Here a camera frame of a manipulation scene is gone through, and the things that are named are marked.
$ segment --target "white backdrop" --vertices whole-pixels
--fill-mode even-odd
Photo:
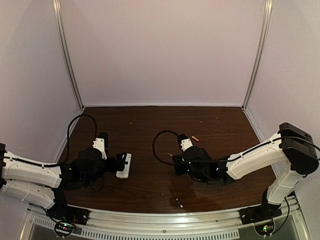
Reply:
[[[0,143],[53,162],[79,113],[52,0],[0,1]],[[0,194],[0,239],[16,240],[28,203]]]
[[[264,0],[61,1],[85,106],[241,106]]]
[[[280,123],[289,122],[320,145],[319,16],[319,1],[273,3],[264,56],[248,106],[261,139],[277,132]],[[319,182],[320,169],[296,187],[313,240],[320,236]]]

